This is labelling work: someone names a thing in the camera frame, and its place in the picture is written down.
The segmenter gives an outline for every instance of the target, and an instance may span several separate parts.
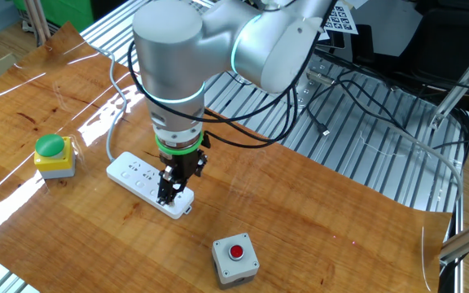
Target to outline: power strip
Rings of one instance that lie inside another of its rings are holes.
[[[188,214],[191,211],[195,195],[187,187],[177,194],[173,203],[165,205],[157,203],[159,170],[128,151],[123,152],[107,166],[106,173],[113,181],[175,220],[183,213]]]

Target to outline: green button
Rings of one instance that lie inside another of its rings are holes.
[[[36,142],[36,152],[50,157],[59,154],[64,149],[64,140],[57,134],[47,134]]]

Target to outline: metal grating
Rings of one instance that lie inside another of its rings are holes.
[[[133,41],[131,23],[134,13],[149,1],[130,0],[91,25],[81,35],[92,46],[113,52],[118,63],[127,65],[126,52]],[[184,1],[200,13],[206,12],[211,5],[207,0]],[[134,69],[138,71],[135,52],[133,61]],[[309,66],[332,78],[336,78],[343,70],[315,57]],[[406,123],[409,132],[420,141],[436,146],[460,140],[460,125],[453,118],[445,119],[437,131],[427,127],[435,109],[430,103],[417,100],[415,96],[400,90],[391,91],[381,81],[362,74],[351,73],[347,77],[372,94],[399,121]],[[320,91],[324,89],[317,83],[300,81],[298,92],[303,99],[300,104],[305,105],[318,87]],[[240,85],[225,73],[206,81],[206,89],[206,105],[227,117],[252,112],[276,96],[252,85]],[[380,112],[379,107],[371,104],[358,88],[351,86],[350,90],[359,100]],[[434,212],[453,211],[457,187],[450,183],[451,173],[442,162],[364,114],[340,88],[328,91],[311,107],[314,115],[331,133],[326,137],[321,136],[303,109],[292,133],[281,142],[285,147],[406,206]],[[273,137],[283,127],[286,109],[287,103],[282,101],[240,122],[249,129]],[[462,170],[462,146],[441,149],[441,154]],[[462,209],[458,210],[458,215],[462,217]],[[34,292],[38,291],[0,265],[0,293]]]

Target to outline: red push button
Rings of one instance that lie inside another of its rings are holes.
[[[243,248],[240,245],[233,245],[229,249],[229,257],[232,260],[241,260],[243,257]]]

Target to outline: gray cable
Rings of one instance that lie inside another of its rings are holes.
[[[363,108],[365,108],[367,111],[370,111],[370,112],[373,112],[373,110],[371,108],[369,108],[367,105],[363,104],[361,101],[359,100],[355,100],[354,101],[355,103],[359,103]],[[463,185],[462,185],[462,176],[461,174],[459,173],[459,171],[457,171],[457,169],[455,168],[455,166],[448,160],[446,159],[443,155],[440,154],[440,152],[434,150],[433,148],[431,148],[429,145],[427,145],[426,143],[424,142],[421,142],[419,141],[417,138],[413,138],[411,135],[407,134],[403,129],[400,129],[398,128],[397,126],[395,126],[393,123],[390,123],[386,120],[380,120],[378,119],[379,122],[383,123],[383,124],[386,124],[388,127],[390,127],[390,129],[392,129],[393,131],[397,132],[399,135],[401,135],[403,138],[406,138],[408,139],[409,141],[411,141],[414,145],[418,146],[418,147],[421,147],[422,149],[424,149],[427,153],[431,154],[431,155],[434,155],[435,157],[437,157],[437,159],[441,160],[443,163],[445,163],[445,165],[450,169],[450,171],[452,171],[452,174],[454,175],[455,177],[455,180],[457,180],[457,199],[459,199],[461,196],[462,196],[462,190],[463,190]]]
[[[115,160],[115,158],[113,158],[112,151],[110,151],[110,143],[111,143],[111,140],[112,140],[112,133],[113,133],[113,130],[115,129],[115,124],[117,122],[117,119],[119,119],[119,116],[122,113],[124,113],[124,111],[126,111],[126,108],[128,107],[128,100],[126,99],[126,97],[122,93],[121,88],[117,85],[117,83],[115,82],[115,79],[113,78],[113,68],[115,67],[115,55],[112,52],[110,52],[109,50],[104,50],[104,49],[94,47],[94,46],[92,46],[92,48],[94,48],[96,51],[98,51],[99,53],[101,53],[103,55],[108,55],[112,59],[112,64],[110,65],[110,81],[112,82],[113,87],[115,87],[115,89],[117,90],[117,93],[119,93],[121,95],[122,99],[124,100],[124,103],[122,104],[121,110],[115,115],[115,118],[113,118],[112,126],[110,126],[110,129],[107,131],[106,153],[107,153],[108,159],[110,159],[110,162],[113,162]]]

